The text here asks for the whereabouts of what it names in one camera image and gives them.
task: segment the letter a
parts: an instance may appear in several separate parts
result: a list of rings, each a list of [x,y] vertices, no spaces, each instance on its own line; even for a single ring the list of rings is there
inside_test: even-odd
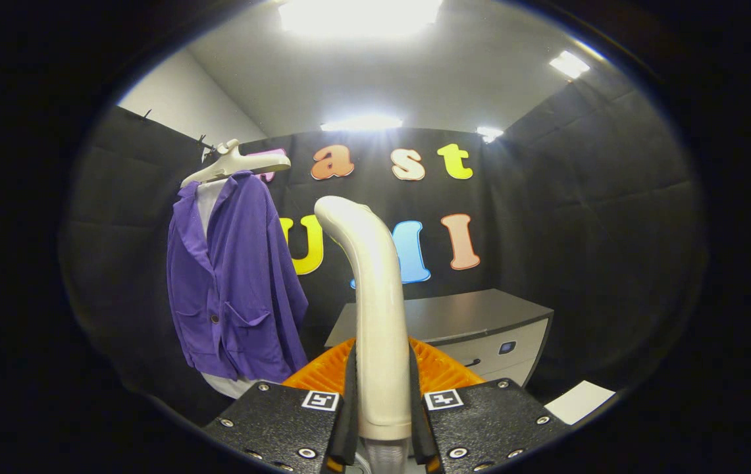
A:
[[[331,176],[346,176],[354,171],[349,157],[349,148],[343,145],[329,145],[314,153],[316,163],[311,167],[315,180],[327,180]]]

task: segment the colorful foam letter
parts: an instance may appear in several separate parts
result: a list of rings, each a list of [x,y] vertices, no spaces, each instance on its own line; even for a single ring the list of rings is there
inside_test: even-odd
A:
[[[430,278],[430,270],[425,268],[423,251],[419,245],[419,232],[423,223],[415,220],[399,222],[393,228],[393,243],[399,254],[399,268],[402,283],[424,282]],[[350,282],[355,288],[355,279]]]
[[[480,257],[475,255],[475,250],[472,249],[472,238],[469,235],[469,221],[471,220],[468,214],[451,214],[439,221],[448,229],[448,235],[451,236],[451,249],[454,252],[451,268],[454,270],[465,270],[480,264]]]
[[[423,157],[419,156],[417,150],[407,150],[405,148],[396,148],[390,154],[390,159],[395,164],[393,174],[400,180],[418,181],[425,177],[425,167],[421,164]]]
[[[329,145],[314,153],[316,163],[311,167],[315,180],[327,180],[331,176],[346,176],[355,170],[349,156],[349,148],[343,145]]]
[[[448,171],[451,177],[458,180],[468,180],[474,174],[472,168],[463,168],[463,158],[469,158],[469,152],[461,150],[457,144],[439,148],[439,150],[436,150],[436,154],[445,158],[445,171]]]
[[[258,155],[261,155],[261,154],[278,154],[278,153],[281,153],[281,154],[283,154],[285,156],[288,156],[288,152],[286,152],[284,150],[284,148],[275,148],[273,150],[266,150],[266,151],[258,152],[258,153],[250,153],[250,154],[248,154],[246,156],[258,156]],[[276,172],[275,171],[269,171],[267,173],[260,173],[260,174],[256,174],[256,175],[258,176],[259,179],[262,179],[262,180],[264,180],[264,182],[269,183],[270,181],[273,180],[273,178],[276,177]]]
[[[294,220],[288,218],[279,218],[282,223],[282,230],[284,231],[284,240],[288,240],[288,231],[294,227]],[[314,214],[305,216],[299,220],[300,224],[308,229],[308,255],[304,258],[294,258],[294,269],[297,275],[304,275],[311,273],[320,267],[323,259],[323,241],[322,241],[322,226],[317,221],[317,217]]]

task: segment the black backdrop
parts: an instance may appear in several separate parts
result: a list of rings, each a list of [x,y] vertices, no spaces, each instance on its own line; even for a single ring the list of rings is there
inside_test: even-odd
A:
[[[315,180],[315,153],[348,148],[354,171]],[[448,174],[438,150],[468,152],[469,179]],[[430,279],[407,299],[486,288],[555,309],[529,390],[546,402],[587,379],[622,390],[655,368],[694,306],[706,249],[686,157],[642,93],[609,70],[592,71],[484,144],[471,133],[426,129],[306,132],[242,144],[283,148],[288,171],[267,183],[280,217],[293,219],[294,258],[309,251],[299,224],[337,195],[367,204],[388,228],[423,225]],[[390,153],[417,151],[426,174],[399,180]],[[201,167],[194,139],[114,109],[93,133],[74,174],[61,255],[78,318],[126,385],[195,423],[224,401],[186,366],[168,314],[164,255],[178,183]],[[440,219],[471,216],[477,267],[450,267]],[[300,336],[319,355],[343,304],[354,301],[351,267],[324,237],[324,259],[299,279],[309,299]]]

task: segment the white wall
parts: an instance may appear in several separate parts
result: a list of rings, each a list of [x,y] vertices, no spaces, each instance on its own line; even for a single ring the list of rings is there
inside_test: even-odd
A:
[[[118,105],[141,116],[153,109],[147,118],[191,138],[206,135],[207,145],[267,137],[186,49],[156,66]]]

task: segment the purple jacket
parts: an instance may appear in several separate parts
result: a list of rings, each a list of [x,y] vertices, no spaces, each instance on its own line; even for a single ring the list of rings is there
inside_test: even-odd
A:
[[[207,239],[198,186],[179,191],[168,232],[170,310],[188,365],[284,381],[308,363],[298,333],[308,300],[267,186],[251,171],[228,177]]]

